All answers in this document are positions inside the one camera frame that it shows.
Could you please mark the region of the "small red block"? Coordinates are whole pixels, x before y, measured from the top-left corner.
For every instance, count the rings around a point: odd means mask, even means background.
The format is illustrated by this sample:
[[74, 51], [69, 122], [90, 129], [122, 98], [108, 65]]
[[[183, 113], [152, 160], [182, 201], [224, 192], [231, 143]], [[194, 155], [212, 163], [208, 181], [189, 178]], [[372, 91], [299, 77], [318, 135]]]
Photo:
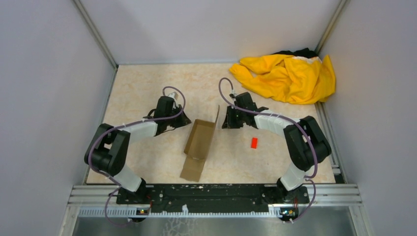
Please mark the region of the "small red block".
[[251, 140], [251, 148], [256, 149], [258, 147], [258, 138], [253, 137]]

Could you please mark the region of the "brown cardboard box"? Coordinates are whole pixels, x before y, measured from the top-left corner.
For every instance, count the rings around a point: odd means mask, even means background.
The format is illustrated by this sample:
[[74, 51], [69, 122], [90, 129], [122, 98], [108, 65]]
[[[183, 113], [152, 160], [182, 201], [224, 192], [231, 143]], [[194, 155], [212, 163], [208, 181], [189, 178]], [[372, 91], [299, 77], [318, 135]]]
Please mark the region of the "brown cardboard box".
[[180, 178], [193, 182], [200, 181], [215, 134], [219, 112], [220, 106], [217, 106], [214, 121], [203, 119], [194, 121], [183, 151], [186, 158], [179, 176]]

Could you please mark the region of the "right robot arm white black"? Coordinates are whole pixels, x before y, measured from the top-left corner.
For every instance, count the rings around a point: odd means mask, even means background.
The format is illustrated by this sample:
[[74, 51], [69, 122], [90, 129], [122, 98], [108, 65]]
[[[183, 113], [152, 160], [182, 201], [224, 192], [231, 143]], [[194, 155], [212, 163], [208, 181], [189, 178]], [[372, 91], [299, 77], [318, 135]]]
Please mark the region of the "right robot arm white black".
[[229, 95], [223, 129], [239, 129], [244, 125], [267, 130], [285, 139], [291, 163], [277, 181], [277, 197], [284, 203], [295, 198], [306, 176], [314, 177], [317, 166], [331, 155], [330, 144], [312, 116], [288, 118], [275, 114], [267, 107], [257, 107], [248, 92]]

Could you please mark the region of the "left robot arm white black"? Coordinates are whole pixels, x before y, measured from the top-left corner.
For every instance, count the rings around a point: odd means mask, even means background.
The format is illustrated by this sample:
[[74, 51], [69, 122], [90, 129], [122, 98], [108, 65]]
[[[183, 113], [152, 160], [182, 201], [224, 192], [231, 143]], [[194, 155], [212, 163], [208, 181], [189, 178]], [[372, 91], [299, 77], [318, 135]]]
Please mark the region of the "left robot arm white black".
[[85, 153], [84, 162], [91, 170], [109, 177], [135, 203], [144, 202], [148, 196], [146, 181], [135, 174], [127, 165], [127, 151], [131, 144], [141, 139], [158, 136], [172, 129], [191, 124], [176, 99], [162, 96], [156, 108], [152, 109], [141, 121], [129, 125], [99, 125], [93, 140]]

